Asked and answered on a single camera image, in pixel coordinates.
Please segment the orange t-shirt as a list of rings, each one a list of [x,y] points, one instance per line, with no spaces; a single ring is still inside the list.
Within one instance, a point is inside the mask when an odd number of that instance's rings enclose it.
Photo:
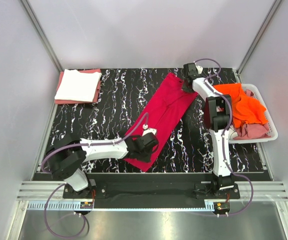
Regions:
[[[235,128],[244,124],[267,124],[266,108],[259,100],[248,96],[240,83],[219,84],[214,88],[223,95],[230,95],[232,101],[233,125]]]

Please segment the crimson red t-shirt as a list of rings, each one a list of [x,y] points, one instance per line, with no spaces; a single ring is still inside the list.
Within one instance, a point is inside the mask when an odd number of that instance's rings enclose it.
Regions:
[[[148,113],[148,126],[157,130],[159,146],[151,155],[150,162],[141,162],[137,159],[126,158],[125,161],[139,170],[146,172],[157,160],[159,154],[172,131],[175,129],[188,107],[197,97],[197,93],[188,93],[182,90],[183,80],[173,73],[169,73],[143,109],[136,122],[126,132],[130,133],[145,113]]]

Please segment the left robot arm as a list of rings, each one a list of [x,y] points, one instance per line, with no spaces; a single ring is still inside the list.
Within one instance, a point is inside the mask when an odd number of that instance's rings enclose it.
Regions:
[[[81,170],[84,162],[101,159],[135,159],[147,163],[158,149],[157,130],[149,128],[141,135],[112,140],[90,140],[67,136],[52,147],[41,168],[57,181],[64,181],[81,198],[91,194],[90,181]]]

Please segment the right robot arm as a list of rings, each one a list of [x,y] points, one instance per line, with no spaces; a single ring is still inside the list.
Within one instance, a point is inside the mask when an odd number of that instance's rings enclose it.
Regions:
[[[198,93],[205,102],[204,125],[211,135],[214,158],[209,192],[216,198],[222,198],[234,187],[228,146],[228,129],[232,122],[231,98],[216,90],[193,62],[183,65],[182,90]]]

